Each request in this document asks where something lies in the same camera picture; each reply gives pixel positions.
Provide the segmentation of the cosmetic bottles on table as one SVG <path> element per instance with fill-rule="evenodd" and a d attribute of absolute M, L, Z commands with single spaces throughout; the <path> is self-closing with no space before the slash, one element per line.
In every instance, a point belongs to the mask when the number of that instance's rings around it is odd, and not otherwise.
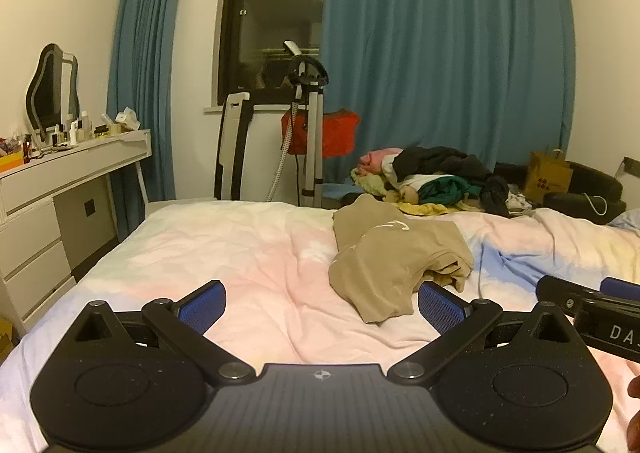
<path fill-rule="evenodd" d="M 79 117 L 68 114 L 64 123 L 54 124 L 47 129 L 47 143 L 52 148 L 62 149 L 93 139 L 136 132 L 141 128 L 137 113 L 130 108 L 118 112 L 114 118 L 102 114 L 101 120 L 102 124 L 93 124 L 86 111 L 82 111 Z"/>

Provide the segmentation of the left teal curtain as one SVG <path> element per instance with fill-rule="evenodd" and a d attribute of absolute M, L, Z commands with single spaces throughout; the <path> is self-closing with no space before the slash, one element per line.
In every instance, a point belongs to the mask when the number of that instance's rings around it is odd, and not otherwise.
<path fill-rule="evenodd" d="M 178 0 L 120 0 L 108 76 L 108 115 L 129 108 L 151 132 L 152 155 L 141 169 L 129 165 L 111 174 L 119 239 L 144 220 L 139 180 L 152 202 L 175 199 L 171 144 L 171 63 Z"/>

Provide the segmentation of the red cloth bag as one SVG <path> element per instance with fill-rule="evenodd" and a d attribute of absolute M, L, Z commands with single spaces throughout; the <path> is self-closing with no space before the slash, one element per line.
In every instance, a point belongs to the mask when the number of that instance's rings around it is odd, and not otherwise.
<path fill-rule="evenodd" d="M 322 118 L 322 158 L 337 158 L 337 156 L 352 153 L 355 149 L 355 135 L 359 123 L 360 116 L 349 110 L 341 109 L 336 112 L 324 113 Z M 291 120 L 290 111 L 282 115 L 282 139 L 285 139 L 288 129 L 292 129 L 292 137 L 286 153 L 305 155 L 308 135 L 305 109 L 298 110 L 294 120 Z"/>

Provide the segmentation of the pile of mixed clothes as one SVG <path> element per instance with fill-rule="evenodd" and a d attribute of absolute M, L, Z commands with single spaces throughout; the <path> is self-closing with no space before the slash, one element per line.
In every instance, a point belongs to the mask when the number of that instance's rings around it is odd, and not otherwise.
<path fill-rule="evenodd" d="M 533 210 L 521 191 L 522 172 L 487 167 L 477 156 L 446 148 L 388 148 L 363 155 L 352 182 L 407 215 L 481 212 L 506 218 Z"/>

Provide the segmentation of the wall power socket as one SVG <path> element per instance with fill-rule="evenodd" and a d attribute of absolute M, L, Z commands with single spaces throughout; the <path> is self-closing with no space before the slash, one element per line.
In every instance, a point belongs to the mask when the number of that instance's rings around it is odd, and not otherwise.
<path fill-rule="evenodd" d="M 624 175 L 640 178 L 640 162 L 625 156 L 623 161 L 620 162 L 620 166 L 618 166 L 615 177 L 620 179 L 620 177 L 623 177 Z"/>

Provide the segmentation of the tan t-shirt white print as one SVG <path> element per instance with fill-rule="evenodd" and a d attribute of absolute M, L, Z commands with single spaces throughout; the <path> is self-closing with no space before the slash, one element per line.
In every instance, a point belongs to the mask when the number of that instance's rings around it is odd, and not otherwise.
<path fill-rule="evenodd" d="M 369 194 L 337 210 L 333 230 L 330 285 L 368 324 L 413 314 L 412 295 L 425 282 L 461 293 L 474 268 L 454 222 L 412 219 Z"/>

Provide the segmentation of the teal curtain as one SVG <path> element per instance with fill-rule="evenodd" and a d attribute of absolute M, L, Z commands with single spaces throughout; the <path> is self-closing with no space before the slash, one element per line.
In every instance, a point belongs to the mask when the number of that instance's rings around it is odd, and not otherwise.
<path fill-rule="evenodd" d="M 152 202 L 175 199 L 171 144 L 171 63 L 178 0 L 120 0 L 108 76 L 108 115 L 129 108 L 151 132 L 152 155 L 141 169 L 129 165 L 111 174 L 119 239 L 144 220 L 139 180 Z"/>
<path fill-rule="evenodd" d="M 574 113 L 570 0 L 324 0 L 324 106 L 360 122 L 345 179 L 372 150 L 447 147 L 484 164 L 566 149 Z"/>

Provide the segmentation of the wavy framed mirror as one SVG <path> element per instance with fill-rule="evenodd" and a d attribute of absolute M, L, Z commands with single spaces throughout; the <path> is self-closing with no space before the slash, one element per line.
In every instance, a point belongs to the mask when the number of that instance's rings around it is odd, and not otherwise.
<path fill-rule="evenodd" d="M 26 114 L 35 136 L 44 142 L 47 129 L 62 123 L 63 65 L 70 66 L 66 112 L 73 120 L 80 114 L 77 90 L 78 60 L 55 43 L 47 44 L 40 52 L 34 76 L 26 92 Z"/>

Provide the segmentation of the white black chair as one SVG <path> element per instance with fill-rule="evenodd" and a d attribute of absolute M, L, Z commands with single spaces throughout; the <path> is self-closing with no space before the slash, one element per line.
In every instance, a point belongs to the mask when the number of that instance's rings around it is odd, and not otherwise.
<path fill-rule="evenodd" d="M 203 199 L 146 202 L 145 216 L 169 205 L 210 201 L 239 201 L 248 128 L 254 117 L 254 103 L 247 91 L 228 95 L 221 110 L 216 153 L 213 196 Z"/>

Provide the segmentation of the white dressing table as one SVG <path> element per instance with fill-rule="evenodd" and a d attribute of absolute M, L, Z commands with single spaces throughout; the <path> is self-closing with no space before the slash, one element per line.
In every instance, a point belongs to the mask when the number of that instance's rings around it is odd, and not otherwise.
<path fill-rule="evenodd" d="M 149 129 L 98 138 L 1 174 L 1 317 L 26 335 L 76 285 L 55 199 L 152 155 Z"/>

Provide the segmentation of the white pillow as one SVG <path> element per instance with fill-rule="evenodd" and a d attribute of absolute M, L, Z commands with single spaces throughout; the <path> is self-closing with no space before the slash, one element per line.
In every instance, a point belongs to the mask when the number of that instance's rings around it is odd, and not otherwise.
<path fill-rule="evenodd" d="M 640 231 L 640 208 L 626 210 L 608 223 L 610 227 L 626 231 Z"/>

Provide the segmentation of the right teal curtain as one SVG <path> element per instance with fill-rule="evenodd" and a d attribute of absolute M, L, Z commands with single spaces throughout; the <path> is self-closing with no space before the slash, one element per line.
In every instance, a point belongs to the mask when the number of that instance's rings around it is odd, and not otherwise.
<path fill-rule="evenodd" d="M 574 113 L 570 0 L 324 0 L 324 106 L 360 122 L 345 179 L 372 150 L 447 147 L 484 164 L 566 149 Z"/>

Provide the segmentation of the brown paper bag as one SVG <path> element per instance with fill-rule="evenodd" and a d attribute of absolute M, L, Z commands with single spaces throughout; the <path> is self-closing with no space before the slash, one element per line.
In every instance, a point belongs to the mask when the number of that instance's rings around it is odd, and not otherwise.
<path fill-rule="evenodd" d="M 573 169 L 561 149 L 530 154 L 523 193 L 529 201 L 542 204 L 548 193 L 567 193 Z"/>

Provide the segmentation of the dark window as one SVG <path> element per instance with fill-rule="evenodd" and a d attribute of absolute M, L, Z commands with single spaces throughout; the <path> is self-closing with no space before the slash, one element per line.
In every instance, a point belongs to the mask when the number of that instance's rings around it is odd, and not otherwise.
<path fill-rule="evenodd" d="M 290 101 L 291 54 L 319 54 L 324 0 L 224 0 L 217 68 L 218 103 L 247 91 L 258 104 Z"/>

